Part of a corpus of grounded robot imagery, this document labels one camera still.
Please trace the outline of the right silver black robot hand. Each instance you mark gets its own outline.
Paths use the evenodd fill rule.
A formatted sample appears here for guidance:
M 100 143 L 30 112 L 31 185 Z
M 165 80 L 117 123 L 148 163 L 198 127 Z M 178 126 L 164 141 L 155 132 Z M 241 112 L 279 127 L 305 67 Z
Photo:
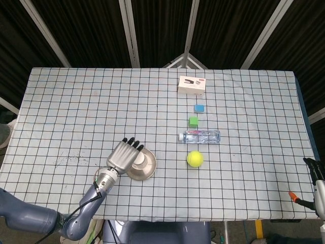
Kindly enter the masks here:
M 294 203 L 314 210 L 316 215 L 324 221 L 324 163 L 312 158 L 303 158 L 303 161 L 308 166 L 312 179 L 313 202 L 300 199 L 293 192 L 288 194 Z

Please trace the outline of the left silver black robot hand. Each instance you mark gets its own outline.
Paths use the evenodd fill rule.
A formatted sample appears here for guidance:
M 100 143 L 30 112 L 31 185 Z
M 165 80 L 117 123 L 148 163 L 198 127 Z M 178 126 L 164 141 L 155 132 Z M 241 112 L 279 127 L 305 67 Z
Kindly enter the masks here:
M 114 169 L 118 175 L 123 175 L 131 168 L 140 151 L 144 148 L 134 137 L 124 137 L 107 158 L 107 166 Z

